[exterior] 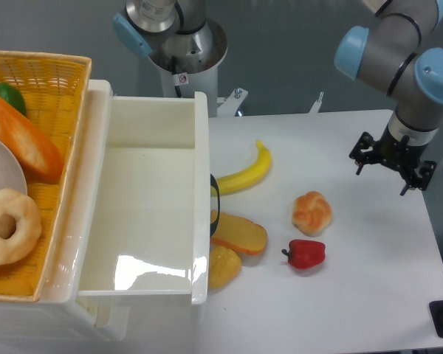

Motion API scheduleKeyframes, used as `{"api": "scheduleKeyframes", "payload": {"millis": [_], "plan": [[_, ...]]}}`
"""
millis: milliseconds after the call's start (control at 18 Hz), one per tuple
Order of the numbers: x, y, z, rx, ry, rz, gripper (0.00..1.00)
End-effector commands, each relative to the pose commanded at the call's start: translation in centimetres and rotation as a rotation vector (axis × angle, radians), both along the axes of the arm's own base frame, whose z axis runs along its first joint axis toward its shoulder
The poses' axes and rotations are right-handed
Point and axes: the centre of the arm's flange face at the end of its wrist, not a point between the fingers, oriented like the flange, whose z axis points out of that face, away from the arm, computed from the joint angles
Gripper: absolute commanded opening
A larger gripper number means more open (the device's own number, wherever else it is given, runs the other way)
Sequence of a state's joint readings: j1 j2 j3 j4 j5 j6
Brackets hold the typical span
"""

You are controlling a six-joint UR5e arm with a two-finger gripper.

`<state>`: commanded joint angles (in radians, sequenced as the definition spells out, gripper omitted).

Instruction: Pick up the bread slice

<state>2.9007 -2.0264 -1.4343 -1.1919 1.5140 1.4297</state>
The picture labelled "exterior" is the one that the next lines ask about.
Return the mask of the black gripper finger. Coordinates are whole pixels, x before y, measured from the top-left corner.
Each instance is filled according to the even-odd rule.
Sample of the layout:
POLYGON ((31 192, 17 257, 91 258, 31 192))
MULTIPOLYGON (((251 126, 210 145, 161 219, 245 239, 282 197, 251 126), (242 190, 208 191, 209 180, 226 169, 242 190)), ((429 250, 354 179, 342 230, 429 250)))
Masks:
POLYGON ((383 160, 379 145, 373 136, 368 132, 363 132, 351 149, 348 157, 357 166, 356 175, 361 174, 364 166, 368 164, 379 164, 383 160))
POLYGON ((425 191, 437 168, 437 163, 432 160, 420 162, 417 167, 406 163, 399 168, 399 174, 405 182, 400 195, 404 196, 408 190, 425 191))

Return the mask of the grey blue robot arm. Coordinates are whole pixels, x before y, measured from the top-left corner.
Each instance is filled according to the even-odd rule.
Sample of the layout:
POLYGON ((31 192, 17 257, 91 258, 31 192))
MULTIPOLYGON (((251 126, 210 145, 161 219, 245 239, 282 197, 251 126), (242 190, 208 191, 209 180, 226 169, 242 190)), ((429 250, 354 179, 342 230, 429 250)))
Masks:
POLYGON ((341 40, 334 66, 396 101, 382 136, 362 133, 349 156, 357 169, 380 164, 405 182, 401 193, 427 189, 437 163, 422 154, 443 123, 443 48, 422 51, 443 19, 443 1, 369 1, 379 23, 356 26, 341 40))

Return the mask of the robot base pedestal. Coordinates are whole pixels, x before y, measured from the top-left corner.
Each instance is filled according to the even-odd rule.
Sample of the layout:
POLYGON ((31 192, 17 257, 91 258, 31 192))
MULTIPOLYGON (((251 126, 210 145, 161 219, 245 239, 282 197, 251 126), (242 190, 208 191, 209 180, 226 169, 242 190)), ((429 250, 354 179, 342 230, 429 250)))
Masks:
POLYGON ((127 49, 156 67, 164 97, 192 98, 203 92, 208 116, 217 116, 227 36, 207 17, 204 1, 127 1, 112 26, 127 49))

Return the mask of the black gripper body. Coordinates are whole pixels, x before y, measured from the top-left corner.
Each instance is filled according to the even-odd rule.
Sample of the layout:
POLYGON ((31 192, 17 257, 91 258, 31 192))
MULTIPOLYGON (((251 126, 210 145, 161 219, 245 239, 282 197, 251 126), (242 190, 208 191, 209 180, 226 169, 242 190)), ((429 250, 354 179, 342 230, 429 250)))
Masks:
POLYGON ((377 162, 397 172, 415 173, 430 167, 430 160, 422 160, 426 145, 409 145, 409 135, 399 141, 390 134, 383 134, 375 145, 377 162))

